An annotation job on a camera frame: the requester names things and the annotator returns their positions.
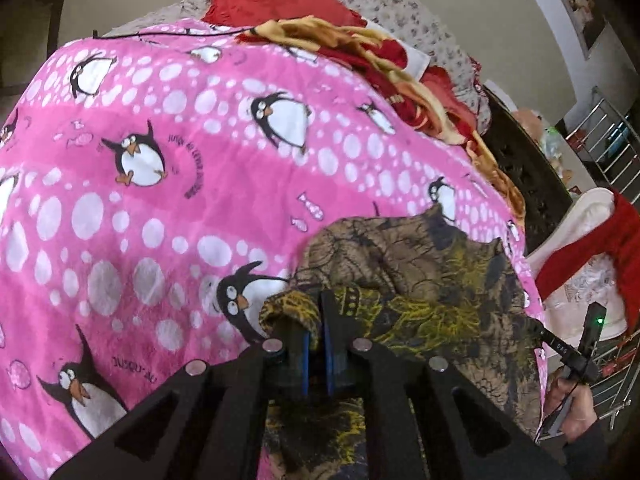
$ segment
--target picture frame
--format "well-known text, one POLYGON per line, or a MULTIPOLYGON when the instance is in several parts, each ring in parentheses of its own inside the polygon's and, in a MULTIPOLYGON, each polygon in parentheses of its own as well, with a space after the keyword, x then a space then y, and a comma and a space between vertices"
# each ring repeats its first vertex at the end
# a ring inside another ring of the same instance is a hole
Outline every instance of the picture frame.
POLYGON ((589 59, 607 25, 593 0, 562 0, 578 35, 584 59, 589 59))

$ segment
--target metal rack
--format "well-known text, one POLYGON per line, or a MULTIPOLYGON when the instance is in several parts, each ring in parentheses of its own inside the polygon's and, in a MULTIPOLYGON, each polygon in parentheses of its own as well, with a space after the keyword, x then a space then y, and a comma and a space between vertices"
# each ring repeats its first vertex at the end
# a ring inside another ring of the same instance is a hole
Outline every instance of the metal rack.
POLYGON ((566 140, 597 184, 617 189, 635 204, 640 199, 640 136, 597 86, 591 94, 591 111, 566 140))

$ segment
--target pink blanket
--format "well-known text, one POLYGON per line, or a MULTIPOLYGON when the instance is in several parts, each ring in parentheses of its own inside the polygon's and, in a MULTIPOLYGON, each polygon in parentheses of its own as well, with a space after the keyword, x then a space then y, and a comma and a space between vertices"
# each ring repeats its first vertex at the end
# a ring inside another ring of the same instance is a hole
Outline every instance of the pink blanket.
POLYGON ((542 318, 524 234, 461 148, 329 60, 194 20, 148 30, 184 35, 65 45, 0 132, 0 436, 28 478, 185 362, 260 340, 264 299, 343 217, 439 201, 502 238, 542 318))

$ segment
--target penguin print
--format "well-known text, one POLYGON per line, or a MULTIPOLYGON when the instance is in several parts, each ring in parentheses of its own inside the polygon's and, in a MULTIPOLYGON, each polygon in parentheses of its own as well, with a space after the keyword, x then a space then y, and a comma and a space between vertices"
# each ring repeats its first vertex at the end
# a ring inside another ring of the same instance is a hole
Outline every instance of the penguin print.
POLYGON ((282 292, 288 283, 285 278, 249 274, 261 264, 251 262, 240 267, 231 276, 220 280, 216 289, 216 299, 222 313, 249 344, 267 337, 258 322, 264 300, 282 292))
POLYGON ((371 119, 374 122, 374 124, 377 127, 379 127, 380 130, 382 130, 384 134, 387 134, 387 135, 396 134, 396 131, 394 130, 389 119, 387 119, 386 116, 376 108, 375 104, 373 103, 370 103, 368 105, 363 104, 358 107, 358 110, 366 113, 369 116, 369 119, 371 119))
POLYGON ((111 65, 117 60, 115 57, 98 57, 98 54, 93 54, 78 63, 69 76, 74 99, 78 97, 78 94, 97 96, 100 85, 107 77, 111 65))
POLYGON ((442 215, 453 225, 456 221, 456 190, 444 182, 443 176, 429 184, 429 197, 442 206, 442 215))
POLYGON ((79 363, 66 363, 57 383, 40 385, 53 399, 64 404, 68 414, 91 440, 98 438, 127 414, 127 407, 116 390, 96 371, 91 349, 76 325, 82 342, 79 363))
POLYGON ((251 102, 251 115, 269 142, 276 148, 279 140, 289 146, 306 147, 306 127, 311 110, 307 105, 286 97, 286 92, 276 92, 251 102))
POLYGON ((11 123, 5 124, 2 130, 0 130, 0 150, 2 150, 11 137, 14 136, 16 124, 18 124, 18 108, 15 109, 14 120, 11 123))
POLYGON ((130 186, 147 187, 158 184, 165 179, 167 172, 164 166, 164 156, 160 146, 154 139, 151 121, 146 122, 148 133, 131 134, 122 142, 117 143, 109 139, 102 139, 102 143, 115 153, 118 176, 116 182, 130 186))
POLYGON ((216 46, 202 46, 190 50, 189 54, 205 63, 215 63, 222 56, 222 51, 216 46))

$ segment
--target sleeve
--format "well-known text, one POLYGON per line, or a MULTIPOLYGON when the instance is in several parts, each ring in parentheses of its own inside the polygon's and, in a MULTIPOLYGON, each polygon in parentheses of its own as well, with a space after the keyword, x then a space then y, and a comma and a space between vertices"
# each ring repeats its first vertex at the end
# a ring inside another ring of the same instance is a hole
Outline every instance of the sleeve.
POLYGON ((572 480, 590 480, 607 461, 607 444, 596 422, 572 444, 564 446, 565 469, 572 480))

